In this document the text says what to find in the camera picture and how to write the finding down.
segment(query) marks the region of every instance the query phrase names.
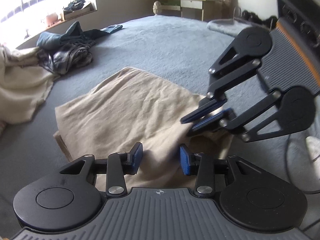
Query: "gray carpet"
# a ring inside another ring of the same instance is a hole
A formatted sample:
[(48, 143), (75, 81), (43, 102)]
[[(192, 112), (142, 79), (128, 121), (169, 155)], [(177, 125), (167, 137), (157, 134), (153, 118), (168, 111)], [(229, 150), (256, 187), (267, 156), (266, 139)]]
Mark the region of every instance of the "gray carpet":
[[(210, 31), (206, 23), (176, 17), (154, 16), (127, 22), (124, 29), (101, 38), (92, 48), (94, 61), (60, 78), (32, 122), (9, 126), (0, 138), (0, 235), (12, 237), (20, 226), (12, 210), (15, 194), (25, 185), (67, 163), (52, 135), (57, 130), (54, 108), (76, 98), (125, 66), (134, 66), (205, 94), (208, 69), (233, 40)], [(228, 91), (229, 105), (239, 112), (246, 102), (253, 105), (264, 97), (256, 78)], [(286, 137), (245, 144), (235, 139), (230, 153), (238, 154), (267, 171), (286, 179)], [(319, 186), (304, 149), (290, 149), (290, 171), (305, 190)], [(308, 197), (303, 224), (320, 217), (320, 197)], [(315, 237), (319, 228), (307, 233)]]

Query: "beige cloth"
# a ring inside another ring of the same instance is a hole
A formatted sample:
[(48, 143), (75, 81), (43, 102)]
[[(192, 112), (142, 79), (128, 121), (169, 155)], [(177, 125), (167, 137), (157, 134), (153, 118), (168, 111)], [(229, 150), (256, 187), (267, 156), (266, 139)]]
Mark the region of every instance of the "beige cloth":
[[(69, 160), (85, 154), (106, 158), (141, 142), (143, 159), (136, 175), (125, 176), (128, 189), (193, 187), (195, 178), (184, 176), (180, 167), (179, 144), (225, 157), (232, 138), (225, 132), (213, 134), (213, 140), (186, 138), (192, 124), (181, 124), (180, 118), (196, 109), (201, 98), (153, 74), (124, 68), (55, 109), (55, 138)], [(105, 190), (105, 176), (97, 179), (96, 187)]]
[(10, 51), (0, 46), (0, 121), (30, 121), (57, 75), (37, 66), (38, 48)]

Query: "window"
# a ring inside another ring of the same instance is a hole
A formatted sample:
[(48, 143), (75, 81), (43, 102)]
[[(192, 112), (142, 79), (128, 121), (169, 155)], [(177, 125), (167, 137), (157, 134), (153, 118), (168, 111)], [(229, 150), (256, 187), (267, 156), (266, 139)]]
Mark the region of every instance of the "window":
[(15, 47), (28, 36), (45, 30), (45, 17), (58, 15), (73, 0), (2, 0), (0, 43)]

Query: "white blanket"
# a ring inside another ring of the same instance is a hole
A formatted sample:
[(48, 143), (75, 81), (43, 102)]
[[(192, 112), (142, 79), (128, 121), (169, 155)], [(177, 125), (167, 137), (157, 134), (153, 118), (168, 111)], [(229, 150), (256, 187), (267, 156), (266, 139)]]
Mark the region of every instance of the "white blanket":
[(37, 65), (37, 51), (0, 46), (0, 121), (30, 121), (36, 107), (46, 100), (57, 76)]
[(245, 28), (251, 27), (250, 24), (240, 23), (234, 19), (218, 19), (208, 22), (207, 28), (209, 30), (228, 34), (236, 37)]

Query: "black device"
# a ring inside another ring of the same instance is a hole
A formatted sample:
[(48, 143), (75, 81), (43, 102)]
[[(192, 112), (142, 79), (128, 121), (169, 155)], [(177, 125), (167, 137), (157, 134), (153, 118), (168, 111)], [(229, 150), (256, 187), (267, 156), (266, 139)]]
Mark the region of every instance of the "black device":
[[(313, 0), (278, 0), (279, 20), (268, 32), (244, 29), (209, 69), (209, 88), (199, 108), (181, 123), (199, 120), (189, 134), (225, 129), (244, 142), (303, 131), (316, 114), (314, 97), (320, 92), (320, 7)], [(225, 92), (257, 75), (267, 96), (236, 116), (229, 108), (208, 116), (226, 103)], [(244, 126), (276, 106), (278, 111), (246, 130)], [(261, 133), (277, 121), (280, 130)]]
[[(180, 146), (194, 189), (139, 188), (128, 193), (124, 174), (135, 174), (142, 144), (129, 153), (95, 160), (85, 155), (21, 189), (13, 208), (24, 227), (12, 240), (309, 239), (297, 227), (305, 195), (290, 183), (232, 155), (226, 160)], [(106, 173), (106, 191), (95, 187)], [(215, 190), (215, 175), (226, 187)]]

